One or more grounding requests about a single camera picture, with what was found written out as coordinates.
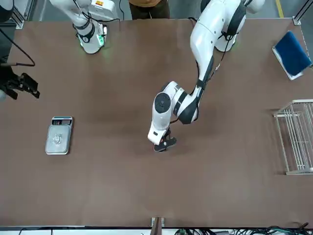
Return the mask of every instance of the brown table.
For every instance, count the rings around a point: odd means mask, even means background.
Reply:
[[[313,226],[313,177],[286,176],[273,109],[312,98],[312,72],[289,81],[271,47],[291,19],[249,19],[208,84],[200,118],[173,124],[178,143],[155,153],[152,102],[175,80],[192,91],[188,20],[112,23],[106,48],[86,54],[71,23],[26,23],[15,41],[39,82],[0,104],[0,225]],[[215,64],[221,53],[215,52]],[[26,62],[13,48],[10,61]],[[70,154],[47,156],[51,118],[75,118]]]

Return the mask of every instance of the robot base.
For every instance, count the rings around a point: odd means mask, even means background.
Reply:
[[[217,40],[217,42],[215,44],[216,49],[221,51],[221,52],[229,51],[231,49],[231,47],[235,44],[236,37],[237,37],[237,35],[235,35],[234,38],[229,41],[228,45],[227,45],[228,41],[225,40],[225,37],[221,37],[219,40]]]

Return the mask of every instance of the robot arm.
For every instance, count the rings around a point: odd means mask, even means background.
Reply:
[[[214,46],[223,47],[223,51],[229,50],[233,42],[229,48],[228,43],[240,31],[245,19],[246,6],[241,0],[209,0],[190,37],[190,47],[200,70],[193,91],[188,94],[172,81],[166,84],[154,99],[148,139],[155,145],[155,151],[165,151],[176,143],[175,138],[170,138],[172,113],[183,124],[197,120],[200,100],[213,69]]]
[[[73,22],[81,46],[88,54],[95,54],[104,45],[106,27],[97,21],[117,18],[115,4],[111,0],[50,0],[51,4],[63,11]],[[94,9],[89,17],[89,9]]]

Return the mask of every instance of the metal wire basket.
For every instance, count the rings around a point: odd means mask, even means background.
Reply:
[[[313,99],[293,100],[274,113],[287,175],[313,174]]]

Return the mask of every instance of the black cable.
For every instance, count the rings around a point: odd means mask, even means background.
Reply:
[[[21,235],[21,233],[22,233],[23,230],[26,230],[26,228],[22,228],[22,229],[20,230],[20,232],[19,232],[19,235]]]
[[[174,121],[170,121],[170,124],[175,123],[175,122],[177,122],[177,121],[178,121],[178,118],[175,119]]]
[[[227,50],[227,47],[228,47],[228,43],[234,38],[234,36],[231,36],[228,40],[227,40],[227,44],[226,44],[226,47],[225,47],[225,50],[223,52],[223,56],[221,58],[221,61],[224,59],[224,55],[226,53],[226,50]]]
[[[22,49],[20,48],[19,45],[17,45],[12,39],[9,38],[9,36],[7,36],[5,34],[5,32],[0,28],[0,32],[4,35],[4,37],[7,38],[7,40],[9,40],[14,46],[16,46],[21,52],[23,52],[24,55],[27,56],[28,59],[30,59],[30,61],[33,63],[33,64],[24,64],[24,63],[9,63],[7,64],[8,66],[28,66],[28,67],[34,67],[36,64],[35,64],[35,61]]]
[[[122,10],[122,8],[121,8],[121,0],[119,0],[119,4],[118,4],[118,6],[119,6],[119,9],[120,9],[120,11],[123,13],[123,20],[124,20],[124,11]]]
[[[193,20],[194,22],[197,22],[198,20],[194,17],[188,17],[188,19]]]
[[[73,2],[74,2],[75,5],[77,6],[77,8],[78,8],[79,10],[81,10],[80,7],[78,6],[76,0],[73,0]],[[107,23],[107,22],[112,22],[112,21],[121,21],[119,18],[115,18],[115,19],[112,19],[112,20],[109,20],[109,21],[96,20],[95,18],[93,18],[93,17],[91,16],[91,14],[90,14],[89,12],[88,12],[88,15],[87,15],[85,12],[83,12],[83,10],[81,10],[81,12],[82,12],[83,16],[85,16],[87,19],[94,20],[94,21],[96,21],[96,22],[98,22],[98,23]]]

